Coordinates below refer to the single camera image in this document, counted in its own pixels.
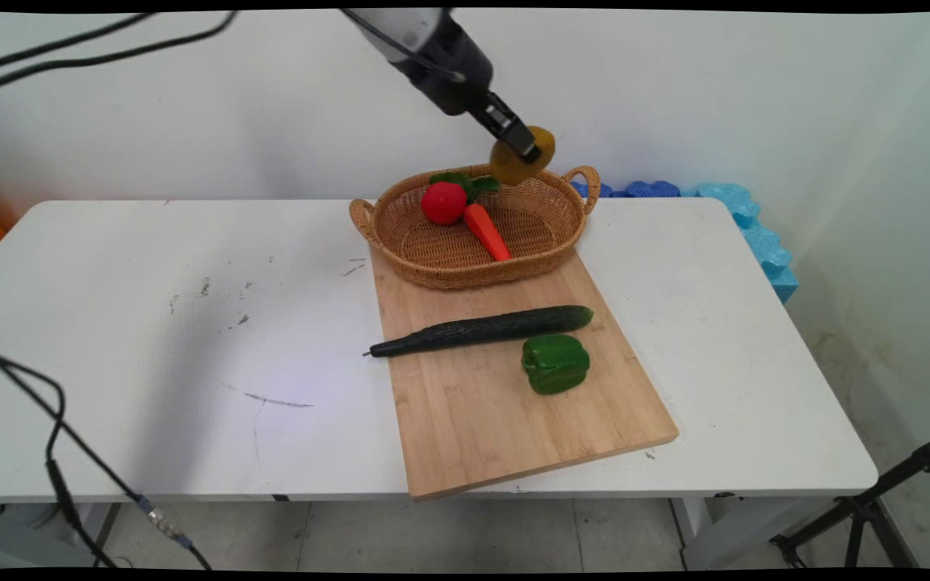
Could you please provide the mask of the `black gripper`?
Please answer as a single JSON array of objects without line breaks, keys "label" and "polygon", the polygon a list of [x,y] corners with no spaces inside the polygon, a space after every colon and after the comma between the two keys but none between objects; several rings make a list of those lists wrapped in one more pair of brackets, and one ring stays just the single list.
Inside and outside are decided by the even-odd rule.
[{"label": "black gripper", "polygon": [[494,137],[491,163],[538,163],[538,139],[501,97],[488,92],[493,65],[449,11],[398,11],[394,24],[392,40],[416,56],[392,66],[444,114],[471,113]]}]

